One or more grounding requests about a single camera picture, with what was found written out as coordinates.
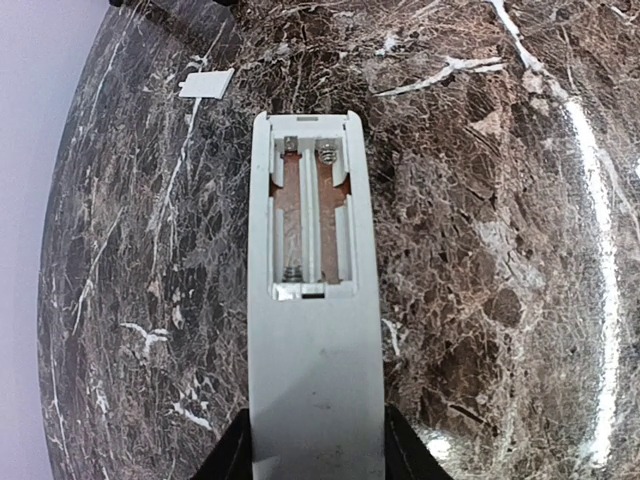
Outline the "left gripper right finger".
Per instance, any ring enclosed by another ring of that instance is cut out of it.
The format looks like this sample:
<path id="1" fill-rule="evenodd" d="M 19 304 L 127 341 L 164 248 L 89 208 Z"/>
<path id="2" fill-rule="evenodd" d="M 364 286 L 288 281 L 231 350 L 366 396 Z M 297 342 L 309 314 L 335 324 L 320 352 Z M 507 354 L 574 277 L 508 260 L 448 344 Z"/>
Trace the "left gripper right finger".
<path id="1" fill-rule="evenodd" d="M 384 455 L 386 479 L 445 478 L 445 470 L 391 404 L 385 406 Z"/>

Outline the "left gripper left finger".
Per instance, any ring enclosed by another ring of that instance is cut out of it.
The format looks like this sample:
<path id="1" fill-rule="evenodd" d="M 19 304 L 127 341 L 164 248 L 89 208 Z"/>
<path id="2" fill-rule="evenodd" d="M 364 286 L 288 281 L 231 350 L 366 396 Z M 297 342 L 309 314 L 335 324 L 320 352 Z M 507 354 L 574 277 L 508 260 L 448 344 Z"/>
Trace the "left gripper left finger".
<path id="1" fill-rule="evenodd" d="M 241 409 L 191 480 L 252 480 L 249 409 Z"/>

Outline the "white battery cover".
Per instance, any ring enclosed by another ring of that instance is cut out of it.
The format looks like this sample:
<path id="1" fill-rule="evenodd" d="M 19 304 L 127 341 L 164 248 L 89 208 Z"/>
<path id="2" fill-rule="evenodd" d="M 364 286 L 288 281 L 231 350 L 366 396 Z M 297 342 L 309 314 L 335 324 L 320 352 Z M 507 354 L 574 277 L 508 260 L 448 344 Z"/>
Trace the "white battery cover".
<path id="1" fill-rule="evenodd" d="M 233 68 L 223 71 L 194 72 L 179 84 L 180 98 L 223 98 L 235 71 Z"/>

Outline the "white remote control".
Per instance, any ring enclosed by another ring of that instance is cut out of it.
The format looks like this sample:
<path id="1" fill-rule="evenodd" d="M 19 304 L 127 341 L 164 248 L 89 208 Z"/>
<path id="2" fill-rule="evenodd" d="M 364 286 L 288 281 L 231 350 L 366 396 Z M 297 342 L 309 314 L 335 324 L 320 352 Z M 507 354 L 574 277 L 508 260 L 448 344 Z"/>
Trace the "white remote control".
<path id="1" fill-rule="evenodd" d="M 381 479 L 384 387 L 362 123 L 254 120 L 247 264 L 257 479 Z"/>

